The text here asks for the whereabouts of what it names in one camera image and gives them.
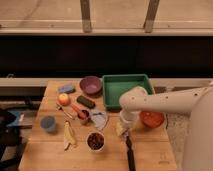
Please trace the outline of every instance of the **apple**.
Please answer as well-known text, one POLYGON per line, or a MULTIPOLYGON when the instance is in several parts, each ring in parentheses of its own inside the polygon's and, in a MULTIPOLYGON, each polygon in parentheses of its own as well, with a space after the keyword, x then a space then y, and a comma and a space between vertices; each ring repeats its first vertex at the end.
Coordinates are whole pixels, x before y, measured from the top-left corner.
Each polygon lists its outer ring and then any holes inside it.
POLYGON ((149 128, 159 127, 164 122, 164 114, 160 112, 142 111, 140 121, 149 128))
POLYGON ((62 93, 58 96, 58 102, 62 106, 68 106, 70 104, 70 97, 66 93, 62 93))

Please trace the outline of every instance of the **purple bowl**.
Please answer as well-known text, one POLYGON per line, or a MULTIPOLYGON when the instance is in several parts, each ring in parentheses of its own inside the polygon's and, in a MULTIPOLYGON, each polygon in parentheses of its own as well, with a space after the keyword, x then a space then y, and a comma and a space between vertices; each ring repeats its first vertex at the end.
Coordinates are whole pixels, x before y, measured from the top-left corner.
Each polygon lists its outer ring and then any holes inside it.
POLYGON ((102 83, 96 76, 86 76, 80 81, 80 88, 84 93, 92 95, 101 90, 102 83))

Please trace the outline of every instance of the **green tray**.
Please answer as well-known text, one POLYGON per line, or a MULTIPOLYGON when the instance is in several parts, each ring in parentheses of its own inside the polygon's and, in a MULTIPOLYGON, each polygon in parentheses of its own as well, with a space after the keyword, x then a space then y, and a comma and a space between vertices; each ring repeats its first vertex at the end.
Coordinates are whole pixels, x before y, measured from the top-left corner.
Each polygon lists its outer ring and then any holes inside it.
POLYGON ((152 94, 152 86, 145 74, 104 75, 103 100, 107 110, 119 110, 120 96, 136 86, 142 86, 148 94, 152 94))

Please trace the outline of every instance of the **gray cup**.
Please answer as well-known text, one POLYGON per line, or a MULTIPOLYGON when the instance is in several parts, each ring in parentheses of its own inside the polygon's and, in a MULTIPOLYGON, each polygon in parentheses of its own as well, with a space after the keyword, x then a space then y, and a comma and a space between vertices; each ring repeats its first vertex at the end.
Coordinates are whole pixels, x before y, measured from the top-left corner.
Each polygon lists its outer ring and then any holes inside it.
POLYGON ((45 116, 40 122, 40 126, 48 133, 56 131, 56 122, 53 116, 45 116))

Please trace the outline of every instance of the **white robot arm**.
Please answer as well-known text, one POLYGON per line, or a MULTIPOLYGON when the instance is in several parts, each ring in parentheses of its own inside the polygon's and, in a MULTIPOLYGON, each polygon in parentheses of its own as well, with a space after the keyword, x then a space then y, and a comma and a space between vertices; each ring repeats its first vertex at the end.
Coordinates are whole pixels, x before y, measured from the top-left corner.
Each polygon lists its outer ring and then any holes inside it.
POLYGON ((130 129, 141 111, 191 113, 183 171, 213 170, 213 87, 148 95, 135 87, 120 97, 120 125, 130 129))

